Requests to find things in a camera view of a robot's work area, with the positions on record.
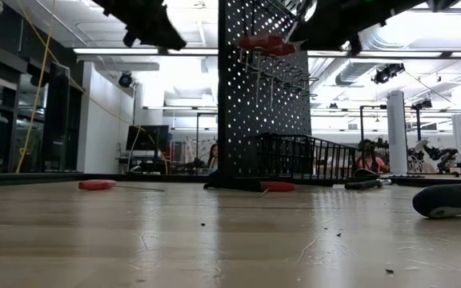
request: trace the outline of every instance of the red object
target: red object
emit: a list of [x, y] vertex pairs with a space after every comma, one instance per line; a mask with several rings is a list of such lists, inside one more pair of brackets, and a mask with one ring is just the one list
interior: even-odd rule
[[296, 185], [288, 182], [261, 182], [261, 189], [268, 192], [293, 192]]
[[108, 189], [111, 189], [112, 187], [115, 187], [116, 185], [117, 185], [117, 182], [113, 180], [87, 180], [87, 181], [81, 181], [78, 184], [78, 188], [80, 190], [89, 190], [89, 191], [108, 190]]
[[239, 40], [239, 47], [246, 50], [253, 50], [257, 47], [264, 48], [265, 50], [271, 47], [279, 46], [284, 43], [282, 37], [278, 35], [261, 35], [261, 36], [249, 36]]
[[264, 51], [264, 54], [267, 54], [269, 56], [282, 57], [293, 54], [294, 52], [296, 52], [295, 45], [290, 43], [282, 43], [280, 45], [267, 49], [266, 51]]

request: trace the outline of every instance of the yellow cable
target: yellow cable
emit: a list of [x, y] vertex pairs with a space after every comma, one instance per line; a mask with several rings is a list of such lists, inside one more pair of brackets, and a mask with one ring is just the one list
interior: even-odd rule
[[35, 119], [35, 113], [37, 113], [37, 104], [38, 104], [38, 96], [40, 95], [40, 91], [42, 90], [42, 81], [44, 79], [44, 70], [46, 69], [46, 63], [47, 63], [47, 51], [49, 50], [49, 44], [51, 40], [51, 35], [53, 34], [53, 24], [54, 24], [54, 9], [56, 8], [56, 0], [53, 0], [53, 7], [51, 9], [51, 18], [49, 22], [49, 34], [47, 35], [47, 40], [45, 43], [46, 50], [44, 51], [44, 59], [42, 60], [42, 70], [40, 71], [40, 79], [38, 80], [38, 87], [37, 87], [37, 93], [35, 95], [35, 100], [33, 102], [33, 112], [31, 113], [31, 119], [30, 119], [30, 127], [28, 128], [28, 132], [26, 133], [26, 140], [24, 141], [24, 147], [22, 148], [24, 152], [22, 153], [20, 159], [19, 159], [19, 164], [17, 165], [17, 170], [15, 173], [21, 172], [21, 166], [22, 162], [24, 161], [24, 157], [26, 156], [26, 151], [28, 150], [28, 145], [30, 144], [30, 135], [31, 135], [31, 130], [33, 128], [33, 122]]
[[[24, 10], [24, 6], [22, 5], [21, 3], [21, 0], [17, 0], [17, 4], [19, 5], [19, 8], [21, 9], [22, 11], [22, 14], [24, 15], [24, 18], [26, 19], [26, 21], [30, 24], [31, 26], [31, 29], [35, 32], [35, 34], [37, 35], [38, 39], [40, 40], [40, 42], [44, 45], [44, 47], [46, 48], [46, 53], [49, 52], [49, 54], [51, 55], [51, 57], [53, 58], [54, 62], [56, 62], [57, 64], [59, 65], [62, 65], [62, 63], [56, 58], [56, 56], [54, 56], [53, 52], [49, 49], [49, 39], [50, 39], [50, 35], [48, 35], [48, 38], [47, 38], [47, 42], [44, 42], [44, 40], [42, 39], [42, 36], [40, 36], [40, 33], [37, 31], [37, 28], [35, 28], [35, 26], [33, 25], [32, 21], [30, 20], [30, 17], [28, 16], [28, 13]], [[137, 126], [137, 125], [134, 125], [133, 123], [131, 122], [128, 122], [126, 120], [123, 120], [121, 119], [118, 115], [114, 114], [113, 112], [109, 111], [108, 109], [106, 109], [104, 106], [102, 106], [101, 104], [99, 104], [97, 101], [95, 101], [94, 99], [92, 99], [92, 97], [90, 97], [90, 95], [88, 95], [86, 93], [86, 91], [72, 78], [69, 76], [69, 79], [70, 79], [70, 82], [72, 84], [74, 84], [74, 88], [76, 88], [77, 90], [81, 91], [82, 92], [82, 95], [83, 96], [87, 96], [88, 99], [90, 101], [92, 101], [95, 105], [99, 106], [99, 108], [101, 108], [103, 111], [107, 112], [109, 115], [117, 118], [119, 121], [122, 121], [124, 123], [126, 123], [127, 125], [131, 125], [131, 126], [134, 126], [138, 129], [140, 129], [141, 131], [143, 132], [146, 132], [145, 129], [143, 129], [142, 127], [140, 126]], [[152, 139], [152, 137], [149, 135], [150, 137], [150, 140], [155, 144], [154, 140]], [[165, 163], [165, 173], [168, 175], [168, 163], [166, 161], [166, 158], [165, 158], [165, 155], [163, 155], [163, 152], [160, 150], [159, 153], [161, 154], [161, 158], [163, 160], [163, 162]]]

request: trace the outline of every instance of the dark hair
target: dark hair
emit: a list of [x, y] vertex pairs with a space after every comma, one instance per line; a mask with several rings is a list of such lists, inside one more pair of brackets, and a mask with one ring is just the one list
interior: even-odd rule
[[213, 144], [211, 145], [211, 148], [209, 149], [209, 160], [207, 161], [207, 166], [211, 165], [211, 160], [213, 160], [213, 149], [217, 146], [218, 144]]
[[361, 142], [359, 142], [358, 148], [365, 157], [369, 157], [371, 155], [371, 144], [372, 143], [373, 142], [370, 139], [364, 139]]

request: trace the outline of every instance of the black screwdriver handle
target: black screwdriver handle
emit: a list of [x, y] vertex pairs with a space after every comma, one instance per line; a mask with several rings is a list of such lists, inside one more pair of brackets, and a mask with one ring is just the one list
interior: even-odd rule
[[344, 185], [344, 188], [350, 189], [350, 190], [364, 190], [364, 189], [378, 187], [381, 185], [382, 183], [380, 182], [380, 180], [375, 179], [375, 180], [368, 180], [364, 182], [347, 183]]
[[422, 216], [429, 218], [461, 215], [461, 184], [426, 187], [414, 196], [412, 205]]

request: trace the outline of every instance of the computer monitor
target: computer monitor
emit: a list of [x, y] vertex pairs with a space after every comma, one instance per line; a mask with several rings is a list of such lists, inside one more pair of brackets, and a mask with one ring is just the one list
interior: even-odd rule
[[126, 150], [128, 151], [154, 151], [166, 150], [168, 142], [168, 125], [157, 126], [129, 126], [127, 133]]

